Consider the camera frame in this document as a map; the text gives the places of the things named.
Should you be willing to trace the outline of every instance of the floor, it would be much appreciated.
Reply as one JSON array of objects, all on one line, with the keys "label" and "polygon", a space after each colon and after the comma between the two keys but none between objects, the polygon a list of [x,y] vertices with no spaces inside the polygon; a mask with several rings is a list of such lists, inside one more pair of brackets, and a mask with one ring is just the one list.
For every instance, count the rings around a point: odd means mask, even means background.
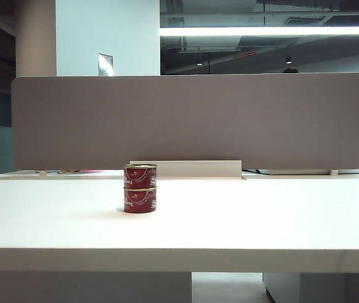
[{"label": "floor", "polygon": [[192,273],[192,303],[271,303],[262,273]]}]

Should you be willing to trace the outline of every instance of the poster on wall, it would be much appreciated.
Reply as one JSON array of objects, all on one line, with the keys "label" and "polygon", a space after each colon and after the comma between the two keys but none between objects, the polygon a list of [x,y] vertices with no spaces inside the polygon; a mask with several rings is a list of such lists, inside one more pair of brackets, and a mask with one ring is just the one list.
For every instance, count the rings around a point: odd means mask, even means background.
[{"label": "poster on wall", "polygon": [[98,75],[113,76],[114,75],[114,58],[110,55],[98,54]]}]

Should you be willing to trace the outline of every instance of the ceiling duct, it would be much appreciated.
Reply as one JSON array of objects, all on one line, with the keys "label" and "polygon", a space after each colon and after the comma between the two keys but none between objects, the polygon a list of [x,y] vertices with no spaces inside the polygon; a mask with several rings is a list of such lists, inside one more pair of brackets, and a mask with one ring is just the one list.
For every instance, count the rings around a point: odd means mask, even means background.
[{"label": "ceiling duct", "polygon": [[340,9],[340,0],[257,0],[257,3],[298,6],[301,8]]},{"label": "ceiling duct", "polygon": [[286,22],[286,25],[290,25],[293,27],[302,27],[304,25],[316,24],[321,22],[324,18],[289,18]]}]

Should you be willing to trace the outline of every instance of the desk leg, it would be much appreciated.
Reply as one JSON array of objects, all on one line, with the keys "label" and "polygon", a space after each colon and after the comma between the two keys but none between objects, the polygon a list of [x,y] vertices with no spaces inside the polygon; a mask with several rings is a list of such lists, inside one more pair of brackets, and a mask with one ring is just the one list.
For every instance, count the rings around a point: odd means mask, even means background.
[{"label": "desk leg", "polygon": [[0,272],[0,303],[192,302],[191,273]]}]

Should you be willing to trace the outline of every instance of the tin can lid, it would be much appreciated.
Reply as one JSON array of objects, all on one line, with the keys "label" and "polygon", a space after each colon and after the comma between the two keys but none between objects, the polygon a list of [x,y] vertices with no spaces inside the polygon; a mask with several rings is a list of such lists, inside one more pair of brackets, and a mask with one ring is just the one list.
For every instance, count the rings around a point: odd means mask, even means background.
[{"label": "tin can lid", "polygon": [[156,167],[155,164],[125,164],[123,167],[130,169],[153,169]]},{"label": "tin can lid", "polygon": [[156,190],[156,187],[151,188],[137,188],[137,189],[131,189],[131,188],[124,188],[125,191],[154,191]]}]

